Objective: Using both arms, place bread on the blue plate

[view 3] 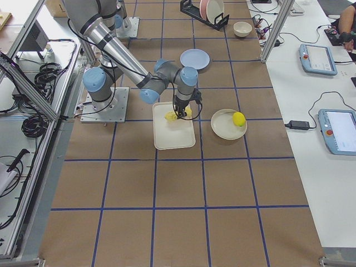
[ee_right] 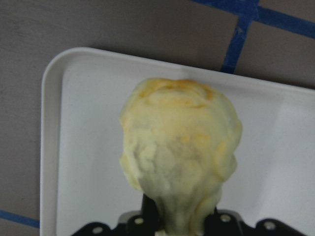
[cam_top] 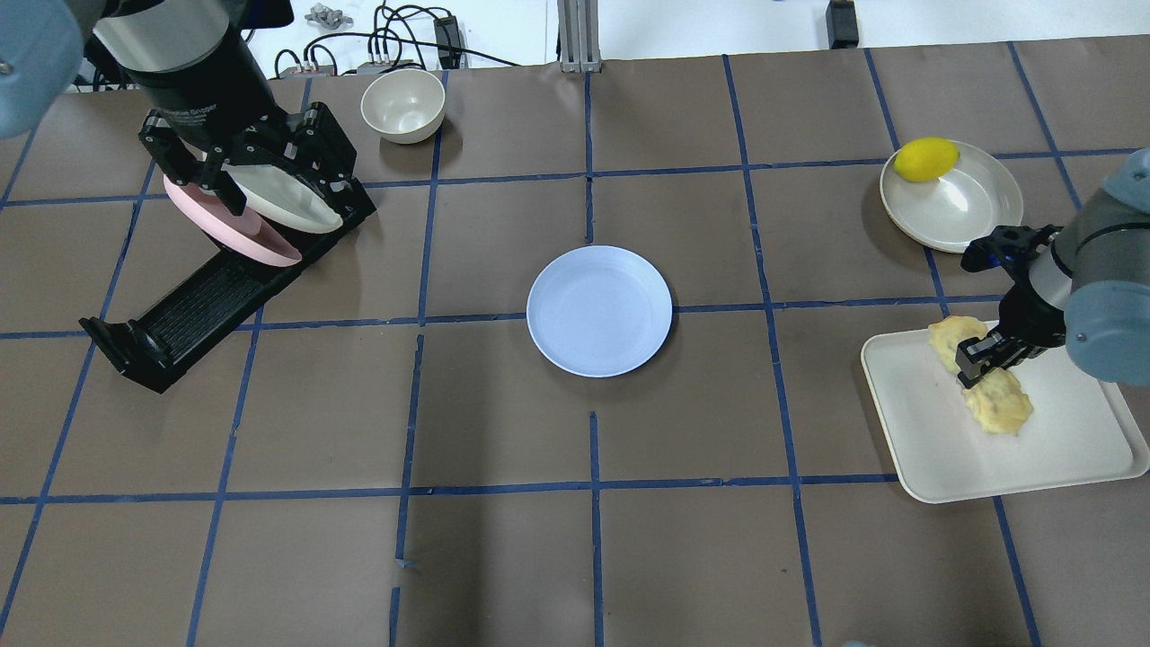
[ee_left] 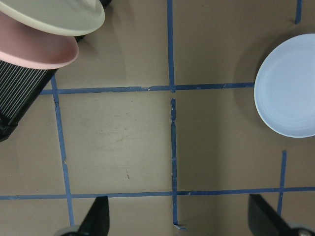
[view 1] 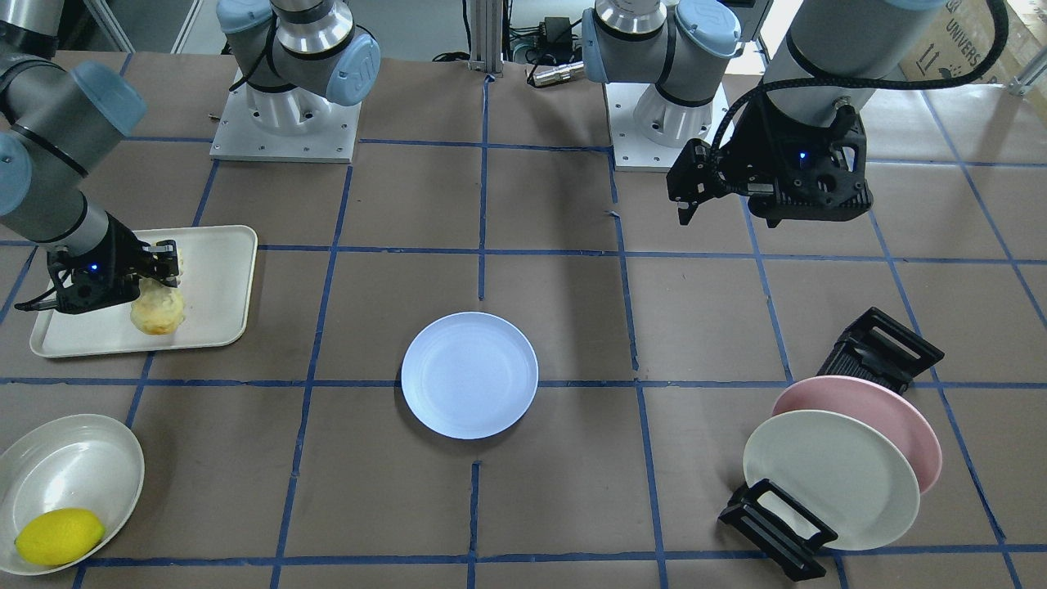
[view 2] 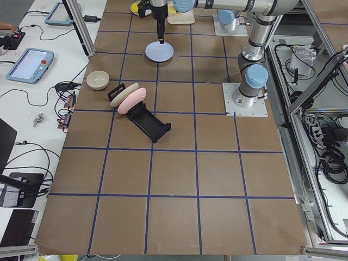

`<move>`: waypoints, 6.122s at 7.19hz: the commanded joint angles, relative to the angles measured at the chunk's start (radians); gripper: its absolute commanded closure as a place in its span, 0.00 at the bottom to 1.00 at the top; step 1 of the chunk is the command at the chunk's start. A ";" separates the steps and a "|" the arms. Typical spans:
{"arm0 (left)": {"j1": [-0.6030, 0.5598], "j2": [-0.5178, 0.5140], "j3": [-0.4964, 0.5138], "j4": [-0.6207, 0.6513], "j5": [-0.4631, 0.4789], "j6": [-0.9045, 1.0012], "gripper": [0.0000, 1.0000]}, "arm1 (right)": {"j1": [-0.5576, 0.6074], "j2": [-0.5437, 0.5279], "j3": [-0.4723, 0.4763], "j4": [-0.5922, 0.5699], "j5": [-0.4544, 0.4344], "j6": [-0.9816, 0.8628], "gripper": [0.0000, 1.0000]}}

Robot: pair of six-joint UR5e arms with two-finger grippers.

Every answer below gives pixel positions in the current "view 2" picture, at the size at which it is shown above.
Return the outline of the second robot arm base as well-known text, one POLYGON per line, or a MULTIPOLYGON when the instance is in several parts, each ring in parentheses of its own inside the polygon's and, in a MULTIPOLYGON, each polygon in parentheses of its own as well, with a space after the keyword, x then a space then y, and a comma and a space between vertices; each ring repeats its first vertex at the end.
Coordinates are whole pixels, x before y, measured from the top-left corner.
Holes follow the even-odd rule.
POLYGON ((217 11, 217 19, 220 22, 220 27, 224 33, 235 31, 240 25, 249 26, 250 23, 246 22, 247 18, 244 17, 244 22, 241 22, 240 18, 243 18, 241 11, 219 9, 217 11))

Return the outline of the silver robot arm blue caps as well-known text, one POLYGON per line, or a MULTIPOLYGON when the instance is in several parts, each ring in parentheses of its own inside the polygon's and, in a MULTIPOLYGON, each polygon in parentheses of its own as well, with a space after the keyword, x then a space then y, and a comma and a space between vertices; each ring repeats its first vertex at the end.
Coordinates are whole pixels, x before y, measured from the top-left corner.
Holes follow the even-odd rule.
POLYGON ((249 0, 249 1, 173 1, 175 9, 187 13, 193 8, 226 9, 256 13, 248 44, 238 56, 238 65, 242 76, 239 89, 232 95, 233 103, 241 108, 253 107, 258 94, 268 81, 269 73, 259 62, 270 38, 271 30, 278 17, 296 7, 298 1, 249 0))

